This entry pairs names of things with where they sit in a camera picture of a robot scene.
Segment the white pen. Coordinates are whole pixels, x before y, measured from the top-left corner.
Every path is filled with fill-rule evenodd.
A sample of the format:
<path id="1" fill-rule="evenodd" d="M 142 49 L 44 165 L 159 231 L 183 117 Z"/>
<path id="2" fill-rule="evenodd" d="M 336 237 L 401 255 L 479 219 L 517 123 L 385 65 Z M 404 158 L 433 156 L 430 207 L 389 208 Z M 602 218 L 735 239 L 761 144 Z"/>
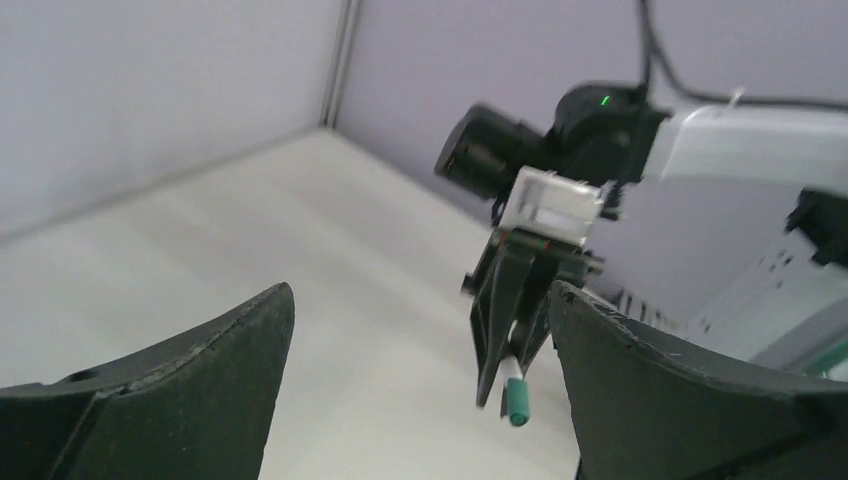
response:
<path id="1" fill-rule="evenodd" d="M 523 369 L 518 359 L 514 356 L 503 358 L 499 363 L 498 371 L 504 383 L 508 383 L 510 380 L 524 380 Z"/>

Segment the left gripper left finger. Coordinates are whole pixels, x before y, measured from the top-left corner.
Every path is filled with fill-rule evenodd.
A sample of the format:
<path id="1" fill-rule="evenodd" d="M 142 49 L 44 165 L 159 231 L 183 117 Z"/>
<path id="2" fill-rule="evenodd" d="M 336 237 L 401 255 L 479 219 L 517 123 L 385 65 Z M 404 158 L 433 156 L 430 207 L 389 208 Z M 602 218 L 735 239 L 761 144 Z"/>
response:
<path id="1" fill-rule="evenodd" d="M 256 479 L 295 326 L 279 283 L 52 384 L 1 391 L 5 479 Z"/>

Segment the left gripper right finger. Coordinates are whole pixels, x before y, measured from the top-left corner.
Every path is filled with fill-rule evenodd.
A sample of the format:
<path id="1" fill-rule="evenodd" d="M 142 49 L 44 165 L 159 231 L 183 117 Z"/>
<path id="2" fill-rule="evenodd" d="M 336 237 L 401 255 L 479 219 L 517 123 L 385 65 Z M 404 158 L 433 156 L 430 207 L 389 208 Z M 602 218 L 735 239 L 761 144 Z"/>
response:
<path id="1" fill-rule="evenodd" d="M 843 479 L 847 386 L 630 319 L 564 281 L 549 321 L 580 479 Z"/>

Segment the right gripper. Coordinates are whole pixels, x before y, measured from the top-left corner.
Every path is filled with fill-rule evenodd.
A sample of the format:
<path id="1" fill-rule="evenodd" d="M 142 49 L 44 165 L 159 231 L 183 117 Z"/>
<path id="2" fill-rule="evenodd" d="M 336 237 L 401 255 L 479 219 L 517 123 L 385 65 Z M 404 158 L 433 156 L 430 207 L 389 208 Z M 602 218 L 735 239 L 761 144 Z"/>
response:
<path id="1" fill-rule="evenodd" d="M 477 407 L 488 402 L 498 366 L 509 350 L 512 323 L 516 320 L 511 352 L 527 371 L 550 334 L 552 282 L 561 277 L 583 287 L 604 268 L 603 257 L 562 240 L 520 228 L 492 232 L 476 267 L 461 284 L 461 291 L 473 297 L 469 320 L 478 370 Z"/>

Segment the green pen cap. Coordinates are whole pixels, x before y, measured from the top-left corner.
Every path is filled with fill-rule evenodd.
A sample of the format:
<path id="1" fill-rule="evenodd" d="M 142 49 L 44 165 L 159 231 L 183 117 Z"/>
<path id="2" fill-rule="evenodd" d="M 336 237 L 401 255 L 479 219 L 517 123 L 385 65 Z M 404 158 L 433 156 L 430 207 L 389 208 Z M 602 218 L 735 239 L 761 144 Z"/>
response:
<path id="1" fill-rule="evenodd" d="M 531 418 L 528 384 L 523 378 L 510 377 L 505 384 L 506 418 L 513 427 L 522 427 Z"/>

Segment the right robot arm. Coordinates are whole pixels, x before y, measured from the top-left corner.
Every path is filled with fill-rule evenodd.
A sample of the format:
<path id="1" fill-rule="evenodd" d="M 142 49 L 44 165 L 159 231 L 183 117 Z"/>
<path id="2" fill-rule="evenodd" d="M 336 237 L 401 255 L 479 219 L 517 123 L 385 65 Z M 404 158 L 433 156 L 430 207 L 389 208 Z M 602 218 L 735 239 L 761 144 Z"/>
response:
<path id="1" fill-rule="evenodd" d="M 472 106 L 435 171 L 493 204 L 492 235 L 462 285 L 473 299 L 478 406 L 501 383 L 503 413 L 525 413 L 525 374 L 550 332 L 550 284 L 582 286 L 601 268 L 589 232 L 620 220 L 624 188 L 643 180 L 731 179 L 799 195 L 758 264 L 682 326 L 633 297 L 621 314 L 766 368 L 824 376 L 842 362 L 846 329 L 823 319 L 847 299 L 841 108 L 735 96 L 674 111 L 652 105 L 643 86 L 586 83 L 562 97 L 543 133 Z"/>

